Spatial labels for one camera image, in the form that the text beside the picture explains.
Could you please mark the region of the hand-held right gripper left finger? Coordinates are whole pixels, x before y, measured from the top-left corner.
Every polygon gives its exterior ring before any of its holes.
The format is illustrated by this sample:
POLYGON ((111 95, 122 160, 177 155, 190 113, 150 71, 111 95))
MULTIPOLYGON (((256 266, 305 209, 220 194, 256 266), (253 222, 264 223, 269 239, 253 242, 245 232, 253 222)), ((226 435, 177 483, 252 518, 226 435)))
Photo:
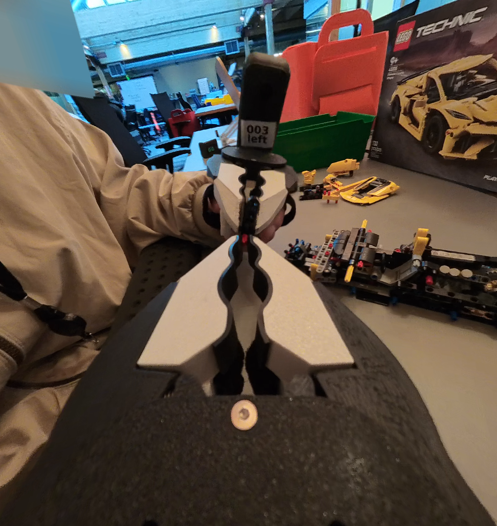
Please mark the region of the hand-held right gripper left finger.
POLYGON ((241 394, 244 351, 232 298, 243 244, 232 236, 177 282, 137 366, 211 382, 218 395, 241 394))

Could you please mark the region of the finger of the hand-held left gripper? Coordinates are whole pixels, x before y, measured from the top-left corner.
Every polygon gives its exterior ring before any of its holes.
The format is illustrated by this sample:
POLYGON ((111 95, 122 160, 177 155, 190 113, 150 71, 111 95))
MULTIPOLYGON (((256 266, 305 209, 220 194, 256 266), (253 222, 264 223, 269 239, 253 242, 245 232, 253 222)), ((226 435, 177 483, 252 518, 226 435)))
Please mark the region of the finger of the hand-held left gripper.
POLYGON ((220 234, 227 238, 233 235, 250 235, 244 225, 246 196, 246 169, 234 164, 221 162, 214 180, 214 199, 219 206, 220 234))
POLYGON ((283 209, 288 195, 284 173, 262 170, 252 190, 252 235, 266 229, 283 209))

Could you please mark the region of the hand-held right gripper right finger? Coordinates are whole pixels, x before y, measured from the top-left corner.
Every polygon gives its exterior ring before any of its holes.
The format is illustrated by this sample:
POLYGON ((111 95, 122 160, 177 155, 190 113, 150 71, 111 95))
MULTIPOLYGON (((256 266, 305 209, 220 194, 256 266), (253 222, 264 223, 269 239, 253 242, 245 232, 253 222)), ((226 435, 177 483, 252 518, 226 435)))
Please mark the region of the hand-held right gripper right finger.
POLYGON ((247 243, 252 288, 260 300, 256 334, 246 353, 255 395, 279 395, 294 381, 355 367, 313 282, 258 238, 247 243))

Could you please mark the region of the black toy car chassis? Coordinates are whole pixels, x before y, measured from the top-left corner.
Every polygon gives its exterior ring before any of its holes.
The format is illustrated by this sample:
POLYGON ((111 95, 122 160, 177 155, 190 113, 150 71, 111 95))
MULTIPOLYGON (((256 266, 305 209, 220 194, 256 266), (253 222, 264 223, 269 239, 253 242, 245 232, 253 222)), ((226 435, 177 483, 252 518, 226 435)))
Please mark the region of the black toy car chassis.
POLYGON ((405 304, 497 328, 497 257, 433 248, 428 229, 408 245, 383 249, 360 227, 334 230, 314 246, 295 240, 285 259, 312 281, 347 287, 357 299, 405 304))

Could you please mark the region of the person's left forearm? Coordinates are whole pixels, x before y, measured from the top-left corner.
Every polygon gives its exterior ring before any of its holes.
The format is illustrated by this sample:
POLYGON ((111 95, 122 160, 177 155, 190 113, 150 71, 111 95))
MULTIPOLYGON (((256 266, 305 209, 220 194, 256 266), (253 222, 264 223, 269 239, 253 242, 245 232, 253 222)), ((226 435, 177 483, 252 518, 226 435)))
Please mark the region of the person's left forearm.
POLYGON ((129 257, 167 236, 217 247, 223 237, 212 194, 204 171, 171 174, 111 162, 100 181, 100 208, 129 257))

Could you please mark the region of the grey desk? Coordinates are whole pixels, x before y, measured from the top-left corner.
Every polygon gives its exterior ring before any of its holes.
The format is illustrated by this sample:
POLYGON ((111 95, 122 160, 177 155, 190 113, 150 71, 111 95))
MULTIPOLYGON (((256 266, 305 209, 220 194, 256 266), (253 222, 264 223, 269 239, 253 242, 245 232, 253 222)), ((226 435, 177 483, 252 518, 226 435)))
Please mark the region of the grey desk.
MULTIPOLYGON (((281 256, 296 238, 314 245, 364 219, 383 248, 429 228, 431 245, 497 257, 497 196, 365 158, 355 178, 396 182, 396 195, 371 206, 299 202, 295 220, 270 246, 281 256)), ((407 305, 382 306, 329 286, 387 345, 419 390, 449 457, 497 523, 497 328, 407 305)))

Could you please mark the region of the person's left hand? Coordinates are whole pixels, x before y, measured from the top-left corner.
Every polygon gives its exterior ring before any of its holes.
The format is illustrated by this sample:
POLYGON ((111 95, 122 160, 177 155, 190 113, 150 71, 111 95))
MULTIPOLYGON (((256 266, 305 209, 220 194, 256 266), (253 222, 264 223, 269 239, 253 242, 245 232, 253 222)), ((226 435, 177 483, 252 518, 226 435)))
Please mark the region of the person's left hand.
POLYGON ((282 208, 272 221, 258 233, 257 237, 265 244, 269 243, 276 235, 278 229, 282 226, 285 216, 285 208, 282 208))

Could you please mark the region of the tan board white stand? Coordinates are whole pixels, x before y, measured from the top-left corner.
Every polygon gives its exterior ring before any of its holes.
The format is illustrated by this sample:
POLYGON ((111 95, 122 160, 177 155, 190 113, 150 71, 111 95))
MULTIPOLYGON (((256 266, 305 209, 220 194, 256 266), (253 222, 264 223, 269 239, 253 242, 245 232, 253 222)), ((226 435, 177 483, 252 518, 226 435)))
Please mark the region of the tan board white stand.
MULTIPOLYGON (((235 108, 239 110, 240 105, 240 92, 238 88, 233 83, 223 61, 219 56, 215 60, 215 70, 219 79, 224 84, 228 95, 232 99, 232 103, 235 105, 235 108)), ((223 148, 227 146, 233 146, 237 143, 238 135, 238 116, 236 116, 232 122, 227 126, 226 130, 220 135, 221 146, 223 148)))

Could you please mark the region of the yellow toy hood section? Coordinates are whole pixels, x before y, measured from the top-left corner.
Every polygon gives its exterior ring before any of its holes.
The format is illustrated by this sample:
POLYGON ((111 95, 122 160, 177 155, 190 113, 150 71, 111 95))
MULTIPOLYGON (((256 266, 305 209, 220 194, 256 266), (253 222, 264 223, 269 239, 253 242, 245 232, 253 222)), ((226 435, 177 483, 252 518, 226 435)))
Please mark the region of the yellow toy hood section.
POLYGON ((327 168, 327 174, 336 177, 352 177, 359 168, 360 162, 356 159, 344 159, 331 163, 327 168))

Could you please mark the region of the green plastic bin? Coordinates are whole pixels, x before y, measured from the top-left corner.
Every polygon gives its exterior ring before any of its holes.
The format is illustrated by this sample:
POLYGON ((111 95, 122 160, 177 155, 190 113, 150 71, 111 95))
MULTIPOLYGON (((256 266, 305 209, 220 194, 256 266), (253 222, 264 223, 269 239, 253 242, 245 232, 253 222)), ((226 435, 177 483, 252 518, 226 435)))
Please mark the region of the green plastic bin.
POLYGON ((362 161, 375 118, 341 111, 281 122, 273 151, 298 173, 345 159, 362 161))

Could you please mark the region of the red plastic bin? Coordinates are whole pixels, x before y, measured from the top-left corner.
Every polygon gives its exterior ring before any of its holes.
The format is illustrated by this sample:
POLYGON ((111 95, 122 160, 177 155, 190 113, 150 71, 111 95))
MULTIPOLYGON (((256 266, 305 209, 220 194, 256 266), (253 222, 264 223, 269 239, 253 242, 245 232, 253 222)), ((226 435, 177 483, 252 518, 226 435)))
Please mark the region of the red plastic bin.
POLYGON ((375 116, 388 32, 374 33, 364 9, 329 17, 317 42, 286 48, 291 70, 281 122, 338 112, 375 116))

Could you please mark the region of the yellow toy car side panel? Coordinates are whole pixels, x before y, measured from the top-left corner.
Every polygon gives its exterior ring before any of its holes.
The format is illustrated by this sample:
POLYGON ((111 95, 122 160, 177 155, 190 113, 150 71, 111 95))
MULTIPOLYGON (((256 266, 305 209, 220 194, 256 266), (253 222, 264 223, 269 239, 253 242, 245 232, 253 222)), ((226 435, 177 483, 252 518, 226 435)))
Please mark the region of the yellow toy car side panel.
POLYGON ((399 189, 393 181, 372 176, 342 187, 339 196, 351 204, 366 206, 383 201, 399 189))

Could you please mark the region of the whiteboard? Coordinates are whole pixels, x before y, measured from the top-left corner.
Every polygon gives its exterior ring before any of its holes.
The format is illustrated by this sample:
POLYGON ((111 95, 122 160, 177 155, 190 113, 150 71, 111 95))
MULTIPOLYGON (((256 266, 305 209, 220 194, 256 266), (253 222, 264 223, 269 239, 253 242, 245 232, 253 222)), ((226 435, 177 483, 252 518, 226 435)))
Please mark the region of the whiteboard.
POLYGON ((124 106, 134 106, 141 111, 156 107, 152 94, 157 94, 157 87, 153 76, 134 78, 117 82, 124 106))

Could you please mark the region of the black office chair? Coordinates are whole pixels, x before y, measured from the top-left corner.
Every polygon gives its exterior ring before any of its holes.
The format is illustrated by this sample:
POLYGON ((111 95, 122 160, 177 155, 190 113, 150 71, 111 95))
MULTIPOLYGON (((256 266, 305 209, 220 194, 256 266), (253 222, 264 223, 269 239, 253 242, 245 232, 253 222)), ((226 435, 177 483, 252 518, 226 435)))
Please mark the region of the black office chair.
POLYGON ((73 101, 85 119, 92 125, 104 131, 119 150, 127 167, 142 164, 148 169, 167 169, 174 172, 174 158, 191 153, 189 137, 176 137, 156 142, 157 150, 153 155, 147 155, 142 145, 136 141, 124 123, 119 120, 109 102, 102 97, 86 98, 73 96, 73 101))

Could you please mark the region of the dark toy set box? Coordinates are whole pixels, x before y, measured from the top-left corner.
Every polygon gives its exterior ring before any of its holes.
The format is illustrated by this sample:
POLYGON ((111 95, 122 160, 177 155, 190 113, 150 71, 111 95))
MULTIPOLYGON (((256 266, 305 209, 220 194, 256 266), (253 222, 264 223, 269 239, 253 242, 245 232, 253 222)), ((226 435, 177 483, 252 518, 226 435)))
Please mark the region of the dark toy set box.
POLYGON ((497 1, 396 22, 370 159, 497 194, 497 1))

